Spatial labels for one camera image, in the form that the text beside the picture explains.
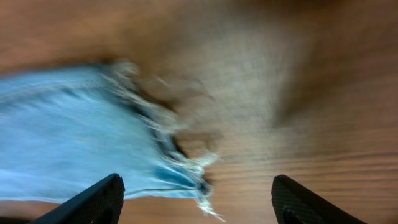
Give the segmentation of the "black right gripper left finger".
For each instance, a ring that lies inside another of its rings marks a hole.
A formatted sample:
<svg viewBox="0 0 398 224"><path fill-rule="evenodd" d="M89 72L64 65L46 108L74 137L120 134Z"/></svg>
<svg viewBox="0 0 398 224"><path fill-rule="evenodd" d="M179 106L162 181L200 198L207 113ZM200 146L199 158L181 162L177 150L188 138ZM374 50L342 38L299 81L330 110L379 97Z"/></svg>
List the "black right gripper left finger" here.
<svg viewBox="0 0 398 224"><path fill-rule="evenodd" d="M111 174L29 224L118 224L124 182Z"/></svg>

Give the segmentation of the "light blue denim jeans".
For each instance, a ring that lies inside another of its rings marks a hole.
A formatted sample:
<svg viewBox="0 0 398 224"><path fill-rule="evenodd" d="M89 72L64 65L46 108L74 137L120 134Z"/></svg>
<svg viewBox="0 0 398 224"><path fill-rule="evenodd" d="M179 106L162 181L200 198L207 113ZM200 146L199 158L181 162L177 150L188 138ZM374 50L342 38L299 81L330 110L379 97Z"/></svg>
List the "light blue denim jeans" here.
<svg viewBox="0 0 398 224"><path fill-rule="evenodd" d="M1 199L63 203L105 176L126 199L191 198L207 214L213 151L190 159L172 139L194 118L139 94L131 62L77 65L1 78Z"/></svg>

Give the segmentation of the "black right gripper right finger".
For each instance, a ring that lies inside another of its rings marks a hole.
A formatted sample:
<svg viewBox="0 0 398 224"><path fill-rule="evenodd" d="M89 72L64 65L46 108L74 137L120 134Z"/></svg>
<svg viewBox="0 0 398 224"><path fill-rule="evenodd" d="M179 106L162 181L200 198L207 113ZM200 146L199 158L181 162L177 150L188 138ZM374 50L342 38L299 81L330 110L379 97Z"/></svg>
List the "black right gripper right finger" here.
<svg viewBox="0 0 398 224"><path fill-rule="evenodd" d="M286 175L274 177L271 195L278 224L365 224Z"/></svg>

